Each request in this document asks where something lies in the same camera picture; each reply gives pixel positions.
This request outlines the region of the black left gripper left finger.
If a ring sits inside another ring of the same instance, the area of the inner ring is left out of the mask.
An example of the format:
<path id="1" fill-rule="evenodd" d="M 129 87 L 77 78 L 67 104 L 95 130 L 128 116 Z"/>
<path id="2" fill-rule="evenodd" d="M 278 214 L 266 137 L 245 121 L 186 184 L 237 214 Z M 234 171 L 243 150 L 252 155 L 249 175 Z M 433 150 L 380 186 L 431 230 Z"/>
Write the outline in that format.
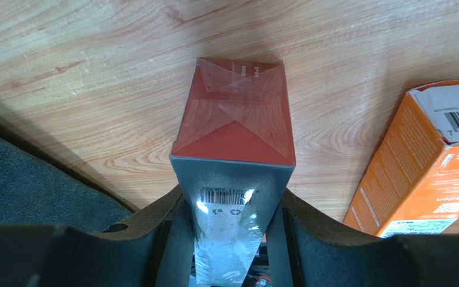
<path id="1" fill-rule="evenodd" d="M 102 233 L 0 225 L 0 286 L 188 286 L 194 249 L 179 187 Z"/>

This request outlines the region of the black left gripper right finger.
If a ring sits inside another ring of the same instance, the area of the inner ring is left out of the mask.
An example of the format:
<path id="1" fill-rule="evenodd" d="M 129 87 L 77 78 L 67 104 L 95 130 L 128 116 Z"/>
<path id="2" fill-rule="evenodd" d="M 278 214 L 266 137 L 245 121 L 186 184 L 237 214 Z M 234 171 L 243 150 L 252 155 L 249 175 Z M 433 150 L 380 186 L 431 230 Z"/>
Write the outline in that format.
<path id="1" fill-rule="evenodd" d="M 459 235 L 382 239 L 285 191 L 267 231 L 273 286 L 459 286 Z"/>

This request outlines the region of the silver red toothpaste box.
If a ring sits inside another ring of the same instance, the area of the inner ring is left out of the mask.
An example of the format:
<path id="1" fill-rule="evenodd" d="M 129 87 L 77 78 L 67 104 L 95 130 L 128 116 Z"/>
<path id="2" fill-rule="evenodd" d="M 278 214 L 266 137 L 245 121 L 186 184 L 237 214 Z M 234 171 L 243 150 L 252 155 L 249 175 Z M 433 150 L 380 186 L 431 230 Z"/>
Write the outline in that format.
<path id="1" fill-rule="evenodd" d="M 284 66 L 198 58 L 170 162 L 197 283 L 242 285 L 296 166 Z"/>

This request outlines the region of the dark green pillow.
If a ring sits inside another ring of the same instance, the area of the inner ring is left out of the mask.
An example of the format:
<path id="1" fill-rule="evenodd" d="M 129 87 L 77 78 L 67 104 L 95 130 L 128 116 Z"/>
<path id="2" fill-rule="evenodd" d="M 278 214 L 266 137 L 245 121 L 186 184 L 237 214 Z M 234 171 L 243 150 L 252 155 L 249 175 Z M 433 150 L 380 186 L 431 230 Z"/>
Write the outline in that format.
<path id="1" fill-rule="evenodd" d="M 22 150 L 0 128 L 0 224 L 68 224 L 102 231 L 132 211 Z"/>

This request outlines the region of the orange toothpaste box left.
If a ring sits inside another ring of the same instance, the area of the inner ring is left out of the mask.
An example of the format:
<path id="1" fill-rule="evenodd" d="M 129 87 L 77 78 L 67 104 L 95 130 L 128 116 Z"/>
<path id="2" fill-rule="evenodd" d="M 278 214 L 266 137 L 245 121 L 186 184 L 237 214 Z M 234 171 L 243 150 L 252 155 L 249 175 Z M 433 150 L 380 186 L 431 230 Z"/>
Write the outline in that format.
<path id="1" fill-rule="evenodd" d="M 407 91 L 349 205 L 361 232 L 440 234 L 459 218 L 459 80 Z"/>

